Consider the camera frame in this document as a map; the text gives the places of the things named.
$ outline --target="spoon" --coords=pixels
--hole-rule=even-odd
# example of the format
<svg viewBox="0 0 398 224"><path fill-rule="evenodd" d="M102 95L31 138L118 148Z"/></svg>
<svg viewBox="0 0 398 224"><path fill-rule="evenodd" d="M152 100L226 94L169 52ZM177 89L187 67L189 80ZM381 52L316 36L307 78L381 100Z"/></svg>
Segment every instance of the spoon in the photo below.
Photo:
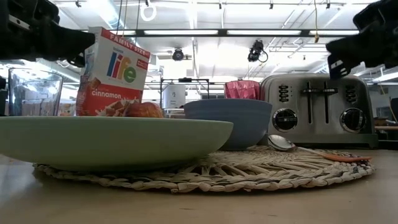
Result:
<svg viewBox="0 0 398 224"><path fill-rule="evenodd" d="M287 140L286 138L283 138L282 136L278 136L275 134L271 134L268 136L268 144L275 148L278 151L288 151L291 149L300 149L303 151L311 152L316 155L322 156L326 159L329 159L331 161L338 161L338 162L358 162L358 161L368 161L372 159L372 157L346 157L346 156L337 156L334 154L329 154L325 152L318 152L316 150L312 149L307 149L304 147L297 147L294 143L291 141Z"/></svg>

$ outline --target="cereal box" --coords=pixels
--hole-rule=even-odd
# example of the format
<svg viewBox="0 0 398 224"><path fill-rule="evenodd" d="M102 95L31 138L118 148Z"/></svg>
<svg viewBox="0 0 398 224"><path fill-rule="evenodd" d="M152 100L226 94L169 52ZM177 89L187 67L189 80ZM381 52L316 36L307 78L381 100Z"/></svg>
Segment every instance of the cereal box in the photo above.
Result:
<svg viewBox="0 0 398 224"><path fill-rule="evenodd" d="M142 100L150 53L102 27L89 32L96 42L85 50L76 113L125 116L130 104Z"/></svg>

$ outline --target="round wicker placemat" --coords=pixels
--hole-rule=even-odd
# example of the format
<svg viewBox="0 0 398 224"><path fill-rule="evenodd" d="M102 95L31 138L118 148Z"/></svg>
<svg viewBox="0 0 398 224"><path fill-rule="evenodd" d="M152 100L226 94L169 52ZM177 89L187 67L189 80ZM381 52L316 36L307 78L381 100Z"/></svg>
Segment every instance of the round wicker placemat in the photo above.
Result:
<svg viewBox="0 0 398 224"><path fill-rule="evenodd" d="M347 152L327 152L356 157ZM234 192L322 187L358 179L374 172L374 166L369 161L333 162L308 152L279 152L267 146L254 146L241 152L217 151L184 166L139 174L69 172L43 164L34 164L34 167L57 179L134 190L170 189L173 193L195 189L204 192Z"/></svg>

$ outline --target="toaster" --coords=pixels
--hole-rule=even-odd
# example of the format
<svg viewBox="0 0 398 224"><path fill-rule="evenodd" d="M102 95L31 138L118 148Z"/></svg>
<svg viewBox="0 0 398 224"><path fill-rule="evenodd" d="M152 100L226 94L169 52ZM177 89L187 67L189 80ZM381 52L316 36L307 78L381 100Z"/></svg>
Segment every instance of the toaster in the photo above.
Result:
<svg viewBox="0 0 398 224"><path fill-rule="evenodd" d="M260 100L272 104L268 134L306 146L377 147L368 86L354 75L339 80L329 74L273 75L262 81Z"/></svg>

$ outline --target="green plate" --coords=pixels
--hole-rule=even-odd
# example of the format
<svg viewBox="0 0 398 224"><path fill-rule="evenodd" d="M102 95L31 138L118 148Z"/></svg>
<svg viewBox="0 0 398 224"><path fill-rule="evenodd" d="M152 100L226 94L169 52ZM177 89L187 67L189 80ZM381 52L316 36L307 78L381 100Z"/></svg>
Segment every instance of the green plate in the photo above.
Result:
<svg viewBox="0 0 398 224"><path fill-rule="evenodd" d="M170 166L218 150L233 123L190 119L2 117L0 154L65 170Z"/></svg>

